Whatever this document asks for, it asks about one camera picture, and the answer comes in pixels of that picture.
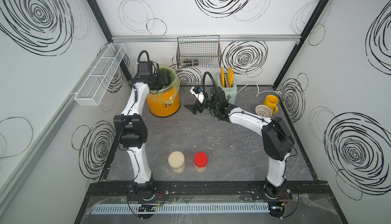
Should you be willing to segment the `yellow trash bin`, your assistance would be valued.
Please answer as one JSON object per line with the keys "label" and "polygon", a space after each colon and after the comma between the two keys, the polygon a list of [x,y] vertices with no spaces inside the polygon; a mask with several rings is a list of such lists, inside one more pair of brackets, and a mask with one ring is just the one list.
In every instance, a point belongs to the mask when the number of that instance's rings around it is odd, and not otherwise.
{"label": "yellow trash bin", "polygon": [[161,66],[157,75],[148,80],[148,85],[150,92],[146,102],[154,116],[169,117],[180,109],[180,81],[174,69]]}

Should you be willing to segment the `red jar lid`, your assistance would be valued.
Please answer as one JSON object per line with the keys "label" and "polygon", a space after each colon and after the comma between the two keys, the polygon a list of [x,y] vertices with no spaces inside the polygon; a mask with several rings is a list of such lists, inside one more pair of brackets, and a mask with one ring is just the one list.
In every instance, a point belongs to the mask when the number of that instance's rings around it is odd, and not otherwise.
{"label": "red jar lid", "polygon": [[208,161],[208,157],[207,157],[207,155],[205,153],[198,152],[198,153],[195,154],[195,156],[193,158],[193,162],[194,162],[194,160],[197,160],[197,161],[203,161],[203,160]]}

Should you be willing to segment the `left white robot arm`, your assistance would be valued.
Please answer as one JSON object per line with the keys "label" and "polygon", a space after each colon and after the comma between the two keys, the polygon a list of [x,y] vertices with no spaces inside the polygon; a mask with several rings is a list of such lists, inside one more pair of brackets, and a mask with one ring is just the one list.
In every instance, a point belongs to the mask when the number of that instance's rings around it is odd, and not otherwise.
{"label": "left white robot arm", "polygon": [[137,73],[130,82],[132,87],[127,105],[114,117],[116,139],[130,157],[134,179],[132,188],[138,191],[155,191],[155,182],[146,156],[148,129],[142,118],[144,103],[150,91],[159,91],[169,84],[169,79],[159,74],[159,64],[149,53],[141,51],[137,58]]}

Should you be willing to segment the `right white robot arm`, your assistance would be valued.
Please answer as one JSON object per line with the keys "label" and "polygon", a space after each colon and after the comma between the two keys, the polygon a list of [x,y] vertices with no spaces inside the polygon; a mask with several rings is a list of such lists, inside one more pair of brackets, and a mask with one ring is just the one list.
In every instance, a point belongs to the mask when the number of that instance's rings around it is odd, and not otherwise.
{"label": "right white robot arm", "polygon": [[208,109],[210,114],[219,121],[238,124],[259,134],[262,137],[264,150],[269,157],[264,191],[268,198],[277,199],[282,195],[286,186],[288,158],[295,150],[294,138],[287,124],[280,117],[261,117],[229,103],[225,92],[216,85],[214,78],[211,78],[213,87],[207,93],[205,88],[207,76],[212,77],[210,72],[205,72],[202,77],[202,85],[196,85],[190,89],[191,94],[196,97],[196,102],[185,107],[194,115]]}

